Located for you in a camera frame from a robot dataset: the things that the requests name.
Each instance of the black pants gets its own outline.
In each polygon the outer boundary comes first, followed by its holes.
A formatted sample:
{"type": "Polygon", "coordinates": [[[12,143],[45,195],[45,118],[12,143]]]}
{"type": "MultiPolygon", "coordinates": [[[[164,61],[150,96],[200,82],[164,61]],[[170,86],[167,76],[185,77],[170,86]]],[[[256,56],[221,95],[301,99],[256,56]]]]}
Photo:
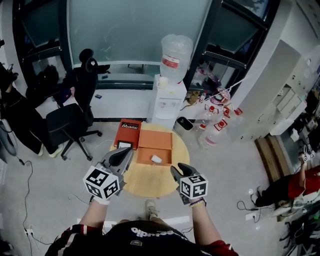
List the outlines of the black pants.
{"type": "Polygon", "coordinates": [[[58,149],[58,146],[52,146],[46,120],[25,97],[22,96],[17,103],[7,106],[6,118],[19,141],[34,153],[40,152],[41,144],[49,154],[58,149]]]}
{"type": "Polygon", "coordinates": [[[258,197],[255,202],[257,207],[269,206],[281,200],[288,200],[288,185],[291,175],[282,177],[273,182],[265,191],[262,196],[258,197]]]}

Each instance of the red book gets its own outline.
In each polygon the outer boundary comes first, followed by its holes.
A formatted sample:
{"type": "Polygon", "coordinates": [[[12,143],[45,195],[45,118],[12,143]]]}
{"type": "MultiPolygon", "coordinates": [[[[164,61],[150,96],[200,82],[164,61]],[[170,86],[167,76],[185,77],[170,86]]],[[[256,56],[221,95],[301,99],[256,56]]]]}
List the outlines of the red book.
{"type": "Polygon", "coordinates": [[[116,133],[114,146],[116,148],[131,147],[136,150],[138,147],[141,121],[121,119],[118,132],[116,133]]]}

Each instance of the black office chair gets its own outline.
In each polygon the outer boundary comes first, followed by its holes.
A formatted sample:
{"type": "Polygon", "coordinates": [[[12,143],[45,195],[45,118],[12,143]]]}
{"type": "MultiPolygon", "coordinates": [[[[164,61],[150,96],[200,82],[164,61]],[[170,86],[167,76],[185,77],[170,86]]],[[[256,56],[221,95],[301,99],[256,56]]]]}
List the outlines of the black office chair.
{"type": "Polygon", "coordinates": [[[85,141],[83,137],[91,134],[102,136],[102,133],[98,130],[87,131],[88,127],[92,126],[94,122],[90,102],[98,82],[98,64],[93,55],[94,52],[91,49],[84,49],[79,55],[82,62],[81,68],[78,72],[73,72],[71,76],[67,75],[66,78],[68,83],[72,83],[75,88],[74,97],[78,104],[73,103],[61,107],[46,116],[52,144],[57,146],[69,140],[61,153],[63,160],[67,159],[65,153],[72,143],[77,142],[86,158],[91,161],[92,156],[88,155],[81,144],[85,141]]]}

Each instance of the wall outlet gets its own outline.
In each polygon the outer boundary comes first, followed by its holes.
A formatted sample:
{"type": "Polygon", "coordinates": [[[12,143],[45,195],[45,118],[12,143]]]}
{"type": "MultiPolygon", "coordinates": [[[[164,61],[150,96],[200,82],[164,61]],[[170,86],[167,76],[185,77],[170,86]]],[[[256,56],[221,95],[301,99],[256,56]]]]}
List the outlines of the wall outlet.
{"type": "Polygon", "coordinates": [[[249,220],[251,220],[251,219],[253,219],[253,218],[256,218],[256,217],[257,217],[257,213],[256,213],[256,212],[249,213],[249,214],[247,214],[247,215],[245,216],[245,220],[246,220],[246,221],[249,221],[249,220]]]}

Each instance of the wrist strap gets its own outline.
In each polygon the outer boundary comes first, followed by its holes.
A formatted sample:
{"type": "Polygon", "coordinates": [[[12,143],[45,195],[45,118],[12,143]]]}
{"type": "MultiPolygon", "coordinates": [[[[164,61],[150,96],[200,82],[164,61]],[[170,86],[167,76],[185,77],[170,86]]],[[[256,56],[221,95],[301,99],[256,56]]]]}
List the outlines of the wrist strap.
{"type": "Polygon", "coordinates": [[[195,206],[197,206],[197,205],[199,205],[201,203],[204,203],[204,206],[207,207],[207,202],[203,197],[201,197],[198,201],[190,203],[189,206],[192,208],[192,207],[195,207],[195,206]]]}

